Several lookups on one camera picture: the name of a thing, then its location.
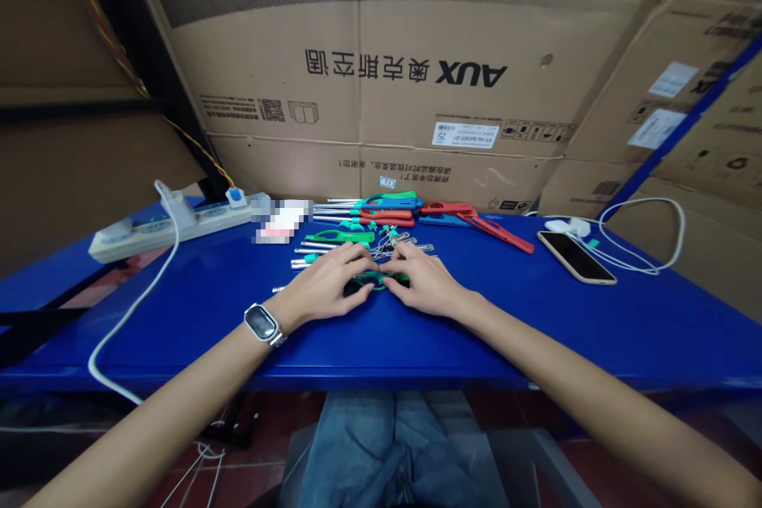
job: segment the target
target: red handle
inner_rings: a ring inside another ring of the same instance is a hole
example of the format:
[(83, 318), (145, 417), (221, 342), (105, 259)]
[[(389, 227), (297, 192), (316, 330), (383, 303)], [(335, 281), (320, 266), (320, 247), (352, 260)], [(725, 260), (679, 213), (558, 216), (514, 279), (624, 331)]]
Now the red handle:
[[(374, 222), (378, 226), (389, 225), (389, 226), (401, 226), (403, 228), (413, 228), (415, 226), (415, 220), (400, 220), (399, 218), (376, 218), (374, 219)], [(370, 224), (370, 223), (371, 223), (370, 218), (360, 219), (360, 224)]]
[(479, 227), (484, 232), (491, 234), (492, 236), (502, 240), (503, 242), (512, 244), (513, 246), (515, 246), (516, 248), (519, 248), (520, 250), (523, 250), (527, 254), (534, 253), (534, 244), (530, 244), (529, 242), (522, 240), (518, 236), (511, 234), (495, 221), (484, 220), (483, 218), (479, 218), (478, 216), (467, 218), (467, 220), (471, 222), (474, 226)]
[(470, 202), (431, 202), (421, 209), (421, 214), (443, 213), (470, 213), (474, 210)]
[(375, 220), (377, 218), (399, 218), (401, 220), (413, 220), (413, 213), (409, 210), (361, 210), (360, 216)]

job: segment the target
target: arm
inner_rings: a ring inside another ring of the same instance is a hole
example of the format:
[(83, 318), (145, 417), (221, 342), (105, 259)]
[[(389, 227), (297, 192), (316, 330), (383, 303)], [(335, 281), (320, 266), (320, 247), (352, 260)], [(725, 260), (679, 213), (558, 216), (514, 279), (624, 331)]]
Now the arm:
[(592, 437), (696, 506), (760, 506), (762, 485), (727, 452), (571, 349), (463, 288), (438, 258), (400, 244), (382, 271), (407, 306), (452, 318), (502, 353)]
[[(364, 302), (372, 284), (347, 298), (342, 291), (353, 276), (370, 269), (377, 267), (365, 247), (343, 244), (321, 256), (264, 305), (289, 335), (309, 320), (344, 315)], [(237, 326), (98, 439), (26, 506), (142, 506), (270, 351), (270, 345), (245, 324)]]

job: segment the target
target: smartphone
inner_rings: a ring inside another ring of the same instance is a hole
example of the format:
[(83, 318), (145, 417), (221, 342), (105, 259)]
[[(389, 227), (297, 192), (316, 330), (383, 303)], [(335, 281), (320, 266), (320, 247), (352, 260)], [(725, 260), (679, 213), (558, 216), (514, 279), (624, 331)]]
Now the smartphone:
[(613, 286), (617, 282), (608, 270), (566, 234), (538, 232), (537, 238), (580, 282), (599, 286)]

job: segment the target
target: floor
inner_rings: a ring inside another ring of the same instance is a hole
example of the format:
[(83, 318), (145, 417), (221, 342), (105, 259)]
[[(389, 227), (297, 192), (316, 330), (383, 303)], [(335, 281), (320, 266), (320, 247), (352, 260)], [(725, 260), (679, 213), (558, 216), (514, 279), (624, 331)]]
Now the floor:
[[(542, 426), (557, 431), (567, 426), (563, 412), (539, 391), (469, 391), (466, 396), (482, 429)], [(291, 433), (317, 422), (324, 400), (325, 394), (322, 393), (258, 395), (254, 406), (258, 416), (252, 447), (245, 452), (225, 455), (211, 506), (246, 508), (277, 485), (283, 478)], [(686, 421), (762, 478), (762, 451), (733, 423), (719, 413), (694, 414)], [(564, 442), (562, 449), (604, 508), (677, 506), (593, 441)], [(145, 504), (146, 508), (160, 508), (197, 458), (196, 448), (189, 448)], [(205, 460), (195, 480), (191, 472), (166, 507), (206, 506), (216, 471), (217, 461)], [(559, 506), (549, 487), (543, 485), (542, 478), (541, 499), (544, 508)]]

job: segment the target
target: blue handle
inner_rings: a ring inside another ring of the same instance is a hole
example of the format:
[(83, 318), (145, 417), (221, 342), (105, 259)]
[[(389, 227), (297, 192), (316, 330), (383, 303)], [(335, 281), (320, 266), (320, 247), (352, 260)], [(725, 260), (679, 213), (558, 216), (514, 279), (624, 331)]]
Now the blue handle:
[(416, 210), (422, 207), (420, 198), (387, 198), (383, 194), (374, 194), (355, 204), (358, 210)]
[(471, 226), (462, 218), (442, 213), (431, 213), (428, 216), (420, 217), (418, 222), (437, 226)]

